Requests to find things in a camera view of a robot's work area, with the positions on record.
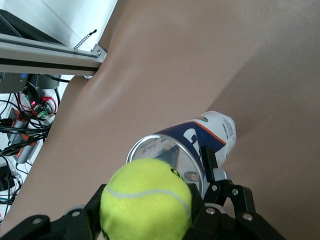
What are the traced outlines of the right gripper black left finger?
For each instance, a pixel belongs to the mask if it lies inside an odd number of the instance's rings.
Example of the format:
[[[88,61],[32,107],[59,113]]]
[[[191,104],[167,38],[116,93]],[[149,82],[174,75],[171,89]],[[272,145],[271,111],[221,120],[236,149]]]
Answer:
[[[102,184],[85,206],[75,207],[51,223],[50,231],[54,240],[97,240],[99,238],[101,196],[105,186]]]

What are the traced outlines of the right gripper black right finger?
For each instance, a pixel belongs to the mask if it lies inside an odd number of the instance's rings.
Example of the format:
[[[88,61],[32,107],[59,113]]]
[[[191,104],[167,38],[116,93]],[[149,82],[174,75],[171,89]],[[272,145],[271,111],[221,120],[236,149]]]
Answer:
[[[191,192],[191,226],[186,231],[187,240],[223,240],[222,214],[217,208],[206,206],[196,186]]]

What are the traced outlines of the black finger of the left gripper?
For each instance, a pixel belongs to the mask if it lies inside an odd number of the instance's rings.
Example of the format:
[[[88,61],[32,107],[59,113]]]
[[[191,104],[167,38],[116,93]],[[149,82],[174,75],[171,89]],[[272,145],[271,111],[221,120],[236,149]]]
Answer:
[[[224,184],[231,180],[231,175],[218,168],[215,151],[209,146],[201,147],[202,163],[208,188],[204,195],[205,203],[224,205],[227,197],[223,195]]]

